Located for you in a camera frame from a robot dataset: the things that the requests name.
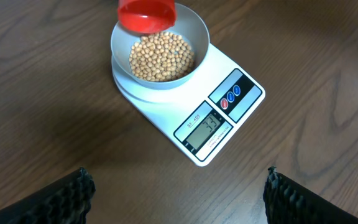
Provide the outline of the grey round bowl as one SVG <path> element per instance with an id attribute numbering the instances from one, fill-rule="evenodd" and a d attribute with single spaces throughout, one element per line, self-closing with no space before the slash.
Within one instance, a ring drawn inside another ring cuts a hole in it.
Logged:
<path id="1" fill-rule="evenodd" d="M 129 31 L 123 27 L 119 21 L 115 25 L 111 36 L 111 52 L 112 58 L 116 62 L 115 68 L 120 68 L 124 74 L 129 75 L 132 80 L 147 88 L 165 90 L 178 87 L 187 82 L 194 74 L 195 70 L 197 70 L 204 62 L 204 58 L 207 55 L 210 45 L 209 31 L 202 18 L 190 8 L 175 3 L 175 9 L 177 12 L 175 25 L 162 32 L 172 32 L 174 34 L 182 35 L 191 45 L 195 53 L 195 68 L 189 75 L 170 82 L 148 82 L 133 75 L 129 65 L 131 47 L 134 42 L 140 40 L 140 37 L 149 34 Z"/>

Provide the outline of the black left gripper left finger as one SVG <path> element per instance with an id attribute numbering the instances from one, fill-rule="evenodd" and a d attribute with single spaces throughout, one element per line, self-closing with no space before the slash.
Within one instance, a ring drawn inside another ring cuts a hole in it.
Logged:
<path id="1" fill-rule="evenodd" d="M 84 168 L 0 210 L 0 224 L 85 224 L 96 187 Z"/>

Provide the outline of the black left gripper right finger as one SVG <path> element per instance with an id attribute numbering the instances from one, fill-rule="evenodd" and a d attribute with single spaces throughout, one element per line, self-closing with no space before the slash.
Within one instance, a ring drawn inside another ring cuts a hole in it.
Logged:
<path id="1" fill-rule="evenodd" d="M 263 200 L 267 223 L 358 224 L 358 218 L 294 180 L 268 168 Z"/>

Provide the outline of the white digital kitchen scale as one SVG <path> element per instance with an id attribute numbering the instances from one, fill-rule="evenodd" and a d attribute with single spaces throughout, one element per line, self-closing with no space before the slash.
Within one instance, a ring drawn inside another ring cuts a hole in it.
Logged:
<path id="1" fill-rule="evenodd" d="M 137 83 L 111 59 L 124 97 L 190 160 L 208 165 L 265 98 L 264 88 L 214 45 L 195 74 L 170 90 Z"/>

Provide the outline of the orange measuring scoop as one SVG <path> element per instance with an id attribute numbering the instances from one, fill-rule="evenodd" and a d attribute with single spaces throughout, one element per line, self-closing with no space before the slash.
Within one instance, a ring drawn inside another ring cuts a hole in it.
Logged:
<path id="1" fill-rule="evenodd" d="M 127 30 L 153 34 L 173 27 L 177 12 L 174 0 L 119 0 L 117 16 Z"/>

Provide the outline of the soybeans in grey bowl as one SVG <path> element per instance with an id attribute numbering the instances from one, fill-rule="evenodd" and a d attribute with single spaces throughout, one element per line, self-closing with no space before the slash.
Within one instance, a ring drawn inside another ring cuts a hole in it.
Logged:
<path id="1" fill-rule="evenodd" d="M 129 54 L 131 72 L 148 82 L 170 82 L 189 75 L 195 53 L 182 35 L 159 32 L 143 35 Z"/>

